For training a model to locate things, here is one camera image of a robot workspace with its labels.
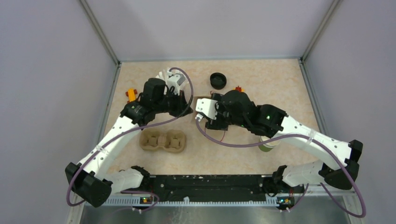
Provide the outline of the beige pink cake bag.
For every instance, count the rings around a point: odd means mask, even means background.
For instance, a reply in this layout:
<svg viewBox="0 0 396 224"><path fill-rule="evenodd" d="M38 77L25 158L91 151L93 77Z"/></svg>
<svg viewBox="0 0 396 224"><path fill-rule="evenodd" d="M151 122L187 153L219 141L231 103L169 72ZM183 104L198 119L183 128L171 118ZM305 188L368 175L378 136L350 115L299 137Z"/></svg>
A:
<svg viewBox="0 0 396 224"><path fill-rule="evenodd" d="M204 129L200 126L200 123L205 120L206 122L211 122L211 121L216 121L217 120L217 111L216 111L216 103L217 100L208 98L208 97L197 97L195 107L194 107L194 112L195 112L195 117L194 117L194 123L196 125L196 128L198 131L206 137L208 140L222 145L223 144L223 139L225 137L225 132L223 131L223 138L221 140L214 139L213 137L209 136L206 133L206 127Z"/></svg>

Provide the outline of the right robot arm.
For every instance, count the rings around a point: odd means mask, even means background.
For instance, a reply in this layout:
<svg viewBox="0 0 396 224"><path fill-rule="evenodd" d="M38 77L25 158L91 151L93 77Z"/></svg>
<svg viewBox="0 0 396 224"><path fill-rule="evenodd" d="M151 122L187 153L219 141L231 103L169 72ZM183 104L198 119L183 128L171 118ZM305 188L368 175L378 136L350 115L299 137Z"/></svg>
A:
<svg viewBox="0 0 396 224"><path fill-rule="evenodd" d="M283 141L316 157L315 162L298 166L280 166L272 174L274 187L287 192L301 184L326 183L334 188L355 187L363 144L336 140L295 120L274 105L256 105L244 92L232 90L200 98L196 104L197 119L205 118L206 128L227 130L230 125L264 136L266 143Z"/></svg>

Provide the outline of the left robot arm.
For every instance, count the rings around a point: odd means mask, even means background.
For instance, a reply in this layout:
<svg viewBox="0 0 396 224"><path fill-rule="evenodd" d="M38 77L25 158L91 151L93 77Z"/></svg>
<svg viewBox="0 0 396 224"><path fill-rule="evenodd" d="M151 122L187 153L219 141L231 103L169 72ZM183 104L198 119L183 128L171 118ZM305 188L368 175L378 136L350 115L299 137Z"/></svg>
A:
<svg viewBox="0 0 396 224"><path fill-rule="evenodd" d="M99 144L77 164L71 162L66 166L69 183L67 204L74 207L87 202L97 208L110 196L129 189L146 192L150 181L141 167L110 175L107 171L124 147L142 130L168 124L192 113L192 84L190 90L190 98L186 99L183 87L178 83L169 84L160 78L150 78L136 100L124 106Z"/></svg>

